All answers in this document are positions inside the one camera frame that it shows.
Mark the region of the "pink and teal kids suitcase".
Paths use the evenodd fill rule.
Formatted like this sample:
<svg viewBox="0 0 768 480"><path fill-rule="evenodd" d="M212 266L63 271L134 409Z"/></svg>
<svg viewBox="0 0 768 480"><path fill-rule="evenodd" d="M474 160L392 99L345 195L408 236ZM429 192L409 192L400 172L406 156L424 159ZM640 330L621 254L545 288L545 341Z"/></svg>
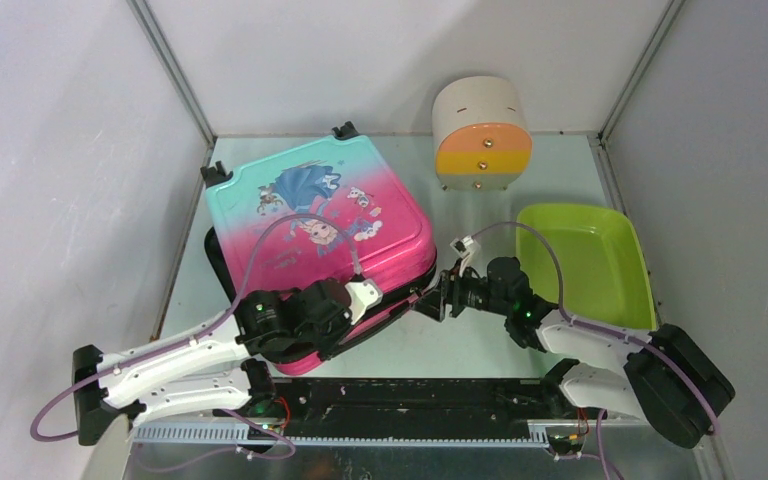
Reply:
<svg viewBox="0 0 768 480"><path fill-rule="evenodd" d="M205 251L229 297L363 277L378 304L341 336L294 325L265 358L298 376L370 339L434 279L430 221L371 139L351 122L329 136L234 168L201 171L212 229Z"/></svg>

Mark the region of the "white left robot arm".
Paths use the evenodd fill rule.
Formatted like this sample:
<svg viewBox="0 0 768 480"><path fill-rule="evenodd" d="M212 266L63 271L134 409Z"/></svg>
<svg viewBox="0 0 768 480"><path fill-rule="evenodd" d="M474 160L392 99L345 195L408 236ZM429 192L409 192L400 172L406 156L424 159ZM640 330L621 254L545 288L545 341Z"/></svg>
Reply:
<svg viewBox="0 0 768 480"><path fill-rule="evenodd" d="M108 354L94 345L80 347L72 354L78 442L96 444L120 415L133 427L208 409L242 407L264 416L275 406L276 390L265 367L249 374L245 365L256 355L295 346L333 346L381 299L380 289L360 277L256 290L233 314L154 344Z"/></svg>

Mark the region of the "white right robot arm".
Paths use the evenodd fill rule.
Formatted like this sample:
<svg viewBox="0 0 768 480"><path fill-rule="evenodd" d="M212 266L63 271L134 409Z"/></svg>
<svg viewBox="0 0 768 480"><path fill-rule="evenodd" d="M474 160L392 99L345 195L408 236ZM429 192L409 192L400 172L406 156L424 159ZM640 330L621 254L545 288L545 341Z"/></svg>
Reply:
<svg viewBox="0 0 768 480"><path fill-rule="evenodd" d="M566 418L580 408L646 421L672 444L690 449L719 430L735 399L732 383L682 328L615 327L572 315L537 295L513 257L492 260L480 276L456 264L422 294L415 309L442 321L470 309L500 315L521 348L561 356L543 378L545 411Z"/></svg>

